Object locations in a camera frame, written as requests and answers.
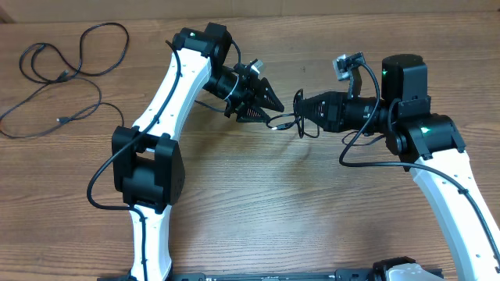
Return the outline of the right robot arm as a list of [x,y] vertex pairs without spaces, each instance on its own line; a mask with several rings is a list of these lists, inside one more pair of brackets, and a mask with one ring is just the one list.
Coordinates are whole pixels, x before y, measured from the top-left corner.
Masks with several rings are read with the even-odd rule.
[[432,113],[427,93],[427,65],[419,55],[392,55],[382,61],[374,79],[376,94],[360,95],[363,54],[333,61],[346,92],[328,91],[311,98],[296,97],[294,112],[326,132],[381,134],[397,162],[345,161],[352,168],[401,167],[412,176],[434,212],[461,280],[499,278],[499,228],[474,179],[466,144],[452,119]]

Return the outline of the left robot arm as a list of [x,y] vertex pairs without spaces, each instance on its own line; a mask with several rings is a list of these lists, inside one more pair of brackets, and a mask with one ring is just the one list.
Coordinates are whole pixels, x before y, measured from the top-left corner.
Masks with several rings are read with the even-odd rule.
[[125,280],[168,280],[170,213],[185,182],[180,135],[200,91],[225,101],[225,116],[239,123],[265,123],[266,110],[283,112],[262,62],[224,62],[234,41],[224,25],[203,31],[183,28],[172,40],[170,67],[154,98],[132,127],[112,135],[114,185],[130,213],[134,262]]

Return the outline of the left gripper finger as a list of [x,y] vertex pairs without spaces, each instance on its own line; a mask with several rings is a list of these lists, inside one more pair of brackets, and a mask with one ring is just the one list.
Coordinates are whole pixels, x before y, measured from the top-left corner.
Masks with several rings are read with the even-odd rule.
[[270,117],[258,106],[246,106],[237,113],[238,123],[267,123]]
[[255,105],[276,112],[284,112],[284,105],[276,96],[266,78],[258,79],[255,86]]

